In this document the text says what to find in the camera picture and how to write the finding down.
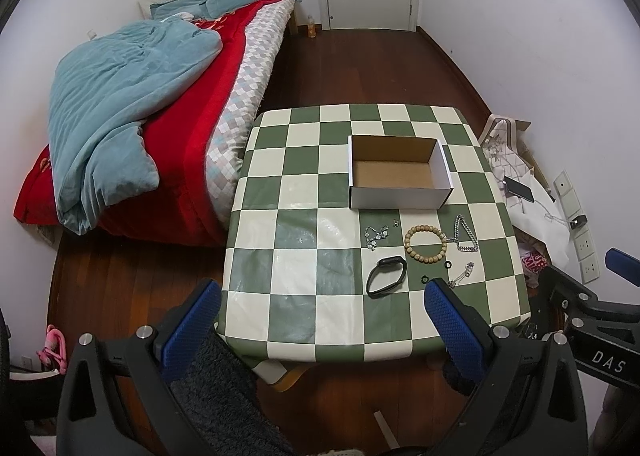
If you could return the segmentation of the orange bottle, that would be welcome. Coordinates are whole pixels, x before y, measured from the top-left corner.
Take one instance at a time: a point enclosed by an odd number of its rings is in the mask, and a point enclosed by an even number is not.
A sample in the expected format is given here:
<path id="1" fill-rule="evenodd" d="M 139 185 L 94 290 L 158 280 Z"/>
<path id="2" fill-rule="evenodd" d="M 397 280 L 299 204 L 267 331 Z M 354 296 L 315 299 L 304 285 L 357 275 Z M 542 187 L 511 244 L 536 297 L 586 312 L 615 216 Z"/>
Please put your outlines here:
<path id="1" fill-rule="evenodd" d="M 307 16 L 307 36 L 309 38 L 315 38 L 317 36 L 316 22 L 314 22 L 313 16 Z"/>

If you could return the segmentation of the teal blanket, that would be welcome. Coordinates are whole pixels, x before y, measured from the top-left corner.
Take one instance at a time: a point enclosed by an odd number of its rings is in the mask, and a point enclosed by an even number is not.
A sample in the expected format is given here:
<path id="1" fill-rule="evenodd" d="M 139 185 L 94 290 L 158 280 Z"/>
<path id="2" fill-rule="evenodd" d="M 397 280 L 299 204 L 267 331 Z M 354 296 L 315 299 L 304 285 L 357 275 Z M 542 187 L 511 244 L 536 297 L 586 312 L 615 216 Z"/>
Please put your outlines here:
<path id="1" fill-rule="evenodd" d="M 56 222 L 78 235 L 218 243 L 301 1 L 142 0 L 142 20 L 67 53 L 49 97 Z"/>

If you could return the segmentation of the smartphone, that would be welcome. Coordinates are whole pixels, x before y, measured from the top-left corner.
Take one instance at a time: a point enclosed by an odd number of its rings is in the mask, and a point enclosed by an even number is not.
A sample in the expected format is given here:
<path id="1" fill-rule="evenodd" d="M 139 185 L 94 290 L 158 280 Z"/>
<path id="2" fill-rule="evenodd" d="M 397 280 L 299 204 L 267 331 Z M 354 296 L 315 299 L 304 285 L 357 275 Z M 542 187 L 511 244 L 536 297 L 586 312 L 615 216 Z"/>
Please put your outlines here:
<path id="1" fill-rule="evenodd" d="M 527 187 L 527 185 L 518 182 L 510 177 L 503 178 L 503 185 L 506 189 L 506 193 L 517 196 L 519 198 L 523 198 L 526 200 L 526 202 L 535 202 L 533 192 L 532 190 L 530 190 L 530 187 Z"/>

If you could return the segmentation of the grey fuzzy seat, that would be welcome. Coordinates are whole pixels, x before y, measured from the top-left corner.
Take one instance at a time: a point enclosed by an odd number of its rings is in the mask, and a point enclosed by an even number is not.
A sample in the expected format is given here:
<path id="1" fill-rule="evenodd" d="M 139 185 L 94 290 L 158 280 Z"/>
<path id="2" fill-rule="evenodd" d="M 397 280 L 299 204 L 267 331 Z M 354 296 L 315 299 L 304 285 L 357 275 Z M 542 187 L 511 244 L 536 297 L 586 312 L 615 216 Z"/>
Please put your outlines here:
<path id="1" fill-rule="evenodd" d="M 257 398 L 257 377 L 210 331 L 183 377 L 170 384 L 194 429 L 218 455 L 292 455 Z"/>

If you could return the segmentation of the red bed cover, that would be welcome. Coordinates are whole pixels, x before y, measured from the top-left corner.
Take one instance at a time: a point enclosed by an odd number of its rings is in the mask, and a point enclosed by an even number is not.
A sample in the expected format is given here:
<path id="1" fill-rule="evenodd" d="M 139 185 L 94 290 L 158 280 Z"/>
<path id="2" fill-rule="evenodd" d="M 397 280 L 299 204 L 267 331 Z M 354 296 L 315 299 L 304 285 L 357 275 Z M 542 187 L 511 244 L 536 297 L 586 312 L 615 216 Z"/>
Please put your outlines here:
<path id="1" fill-rule="evenodd" d="M 17 195 L 21 224 L 188 246 L 224 229 L 205 153 L 238 74 L 255 0 L 214 20 L 142 20 L 58 62 L 48 145 Z"/>

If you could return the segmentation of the green white checkered tablecloth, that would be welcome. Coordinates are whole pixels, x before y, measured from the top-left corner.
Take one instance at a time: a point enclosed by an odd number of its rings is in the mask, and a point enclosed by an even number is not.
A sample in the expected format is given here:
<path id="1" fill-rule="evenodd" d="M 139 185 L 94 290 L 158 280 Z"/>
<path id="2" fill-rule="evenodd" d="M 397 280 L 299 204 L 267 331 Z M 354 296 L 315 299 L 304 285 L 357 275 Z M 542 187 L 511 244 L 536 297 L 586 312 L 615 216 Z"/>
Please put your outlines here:
<path id="1" fill-rule="evenodd" d="M 454 190 L 441 209 L 354 210 L 348 138 L 442 143 Z M 399 227 L 393 221 L 399 221 Z M 366 294 L 381 258 L 405 282 Z M 518 243 L 496 180 L 463 115 L 447 106 L 335 104 L 271 110 L 250 131 L 236 189 L 218 332 L 257 361 L 372 362 L 438 348 L 423 282 L 439 277 L 489 324 L 529 316 Z"/>

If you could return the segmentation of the red white plastic bag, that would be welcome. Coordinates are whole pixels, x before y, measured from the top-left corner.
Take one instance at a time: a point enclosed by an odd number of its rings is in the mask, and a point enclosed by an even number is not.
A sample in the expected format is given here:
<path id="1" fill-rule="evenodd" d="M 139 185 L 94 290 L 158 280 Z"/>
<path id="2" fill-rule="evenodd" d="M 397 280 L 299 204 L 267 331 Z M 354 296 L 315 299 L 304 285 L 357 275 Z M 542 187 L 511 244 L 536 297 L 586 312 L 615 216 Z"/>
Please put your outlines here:
<path id="1" fill-rule="evenodd" d="M 528 288 L 535 289 L 539 286 L 539 273 L 548 267 L 548 261 L 535 248 L 526 245 L 518 245 L 525 283 Z"/>

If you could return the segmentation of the black charger plug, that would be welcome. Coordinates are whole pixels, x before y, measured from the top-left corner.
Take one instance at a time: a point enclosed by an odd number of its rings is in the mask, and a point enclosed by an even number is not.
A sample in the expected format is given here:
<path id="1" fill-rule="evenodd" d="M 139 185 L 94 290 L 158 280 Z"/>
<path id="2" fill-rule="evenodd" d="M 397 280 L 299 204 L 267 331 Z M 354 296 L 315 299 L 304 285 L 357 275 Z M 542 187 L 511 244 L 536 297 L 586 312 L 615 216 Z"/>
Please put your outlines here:
<path id="1" fill-rule="evenodd" d="M 578 215 L 570 221 L 570 229 L 572 231 L 579 230 L 587 223 L 588 223 L 588 218 L 586 215 Z"/>

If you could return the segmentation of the black smart band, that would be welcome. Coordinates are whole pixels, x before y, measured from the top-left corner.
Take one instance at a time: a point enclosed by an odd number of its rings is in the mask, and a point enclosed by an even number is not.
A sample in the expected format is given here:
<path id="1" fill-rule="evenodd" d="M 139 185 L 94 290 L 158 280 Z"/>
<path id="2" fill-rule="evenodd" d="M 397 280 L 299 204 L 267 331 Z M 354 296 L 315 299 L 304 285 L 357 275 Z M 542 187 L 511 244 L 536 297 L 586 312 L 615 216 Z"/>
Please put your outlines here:
<path id="1" fill-rule="evenodd" d="M 393 293 L 405 282 L 407 270 L 404 257 L 381 258 L 368 274 L 366 294 L 372 299 L 378 299 Z"/>

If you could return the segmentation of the checkered mattress sheet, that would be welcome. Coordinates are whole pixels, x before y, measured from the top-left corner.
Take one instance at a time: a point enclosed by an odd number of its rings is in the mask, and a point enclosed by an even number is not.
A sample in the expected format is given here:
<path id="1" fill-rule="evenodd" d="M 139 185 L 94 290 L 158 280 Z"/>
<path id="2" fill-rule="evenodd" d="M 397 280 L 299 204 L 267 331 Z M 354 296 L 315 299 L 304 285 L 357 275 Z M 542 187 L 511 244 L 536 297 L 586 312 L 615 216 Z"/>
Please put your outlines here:
<path id="1" fill-rule="evenodd" d="M 245 27 L 245 47 L 239 71 L 208 140 L 206 191 L 216 217 L 225 228 L 229 225 L 250 129 L 293 12 L 294 0 L 275 0 L 258 9 Z"/>

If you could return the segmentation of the white cardboard box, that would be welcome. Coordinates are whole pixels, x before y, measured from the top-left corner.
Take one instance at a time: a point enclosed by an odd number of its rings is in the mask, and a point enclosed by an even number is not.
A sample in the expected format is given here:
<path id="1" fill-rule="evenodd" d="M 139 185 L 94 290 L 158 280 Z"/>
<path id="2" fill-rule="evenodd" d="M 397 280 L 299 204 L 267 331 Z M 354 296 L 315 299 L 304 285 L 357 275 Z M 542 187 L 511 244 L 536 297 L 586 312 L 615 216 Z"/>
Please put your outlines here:
<path id="1" fill-rule="evenodd" d="M 351 135 L 348 161 L 352 209 L 437 210 L 454 190 L 436 138 Z"/>

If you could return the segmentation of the white patterned cloth bag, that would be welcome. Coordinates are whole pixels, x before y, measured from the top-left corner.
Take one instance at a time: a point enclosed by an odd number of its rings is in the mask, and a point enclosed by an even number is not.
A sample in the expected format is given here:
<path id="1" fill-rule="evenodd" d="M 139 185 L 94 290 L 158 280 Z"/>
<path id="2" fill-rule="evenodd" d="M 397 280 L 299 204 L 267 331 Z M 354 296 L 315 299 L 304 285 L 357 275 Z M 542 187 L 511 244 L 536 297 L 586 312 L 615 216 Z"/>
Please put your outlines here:
<path id="1" fill-rule="evenodd" d="M 524 121 L 491 114 L 478 141 L 516 231 L 550 265 L 565 268 L 570 261 L 570 226 L 536 178 L 533 164 L 518 150 L 518 134 L 527 127 Z"/>

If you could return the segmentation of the wall socket strip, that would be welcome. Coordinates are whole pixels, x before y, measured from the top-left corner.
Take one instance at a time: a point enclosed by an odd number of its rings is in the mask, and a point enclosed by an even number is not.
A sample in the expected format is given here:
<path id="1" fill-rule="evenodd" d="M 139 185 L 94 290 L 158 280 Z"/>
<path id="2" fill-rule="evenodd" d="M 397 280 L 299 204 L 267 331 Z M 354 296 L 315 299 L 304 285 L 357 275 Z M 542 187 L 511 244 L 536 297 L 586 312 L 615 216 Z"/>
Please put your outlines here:
<path id="1" fill-rule="evenodd" d="M 582 283 L 590 284 L 600 277 L 600 262 L 589 230 L 589 220 L 565 171 L 556 176 L 553 187 L 570 228 Z"/>

